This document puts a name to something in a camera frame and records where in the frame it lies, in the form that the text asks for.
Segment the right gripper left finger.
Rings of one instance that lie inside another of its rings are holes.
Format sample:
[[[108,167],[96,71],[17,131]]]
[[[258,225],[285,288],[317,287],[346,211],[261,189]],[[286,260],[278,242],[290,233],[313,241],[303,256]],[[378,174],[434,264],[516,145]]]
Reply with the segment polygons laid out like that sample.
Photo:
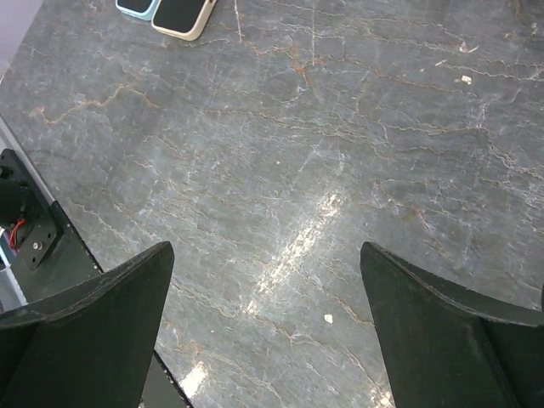
[[[1,316],[3,407],[136,407],[173,272],[160,242]]]

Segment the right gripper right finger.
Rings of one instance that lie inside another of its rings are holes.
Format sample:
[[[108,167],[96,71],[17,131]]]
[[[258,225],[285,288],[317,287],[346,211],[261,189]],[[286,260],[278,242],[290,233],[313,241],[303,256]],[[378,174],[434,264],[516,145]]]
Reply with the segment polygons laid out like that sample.
[[[398,407],[541,407],[543,313],[488,297],[373,242],[360,271]]]

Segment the cream case phone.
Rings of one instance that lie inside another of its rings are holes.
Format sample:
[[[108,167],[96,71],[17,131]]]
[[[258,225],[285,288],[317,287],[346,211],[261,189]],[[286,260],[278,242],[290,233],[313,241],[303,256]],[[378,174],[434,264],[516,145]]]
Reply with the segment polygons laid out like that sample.
[[[161,0],[151,25],[162,34],[195,41],[202,34],[216,3],[215,0]]]

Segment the blue case phone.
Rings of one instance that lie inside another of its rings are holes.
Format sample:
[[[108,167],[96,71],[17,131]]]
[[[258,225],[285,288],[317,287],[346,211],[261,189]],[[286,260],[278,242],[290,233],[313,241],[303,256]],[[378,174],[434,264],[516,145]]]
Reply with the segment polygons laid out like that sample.
[[[116,7],[124,14],[134,18],[151,21],[158,5],[158,0],[116,0]]]

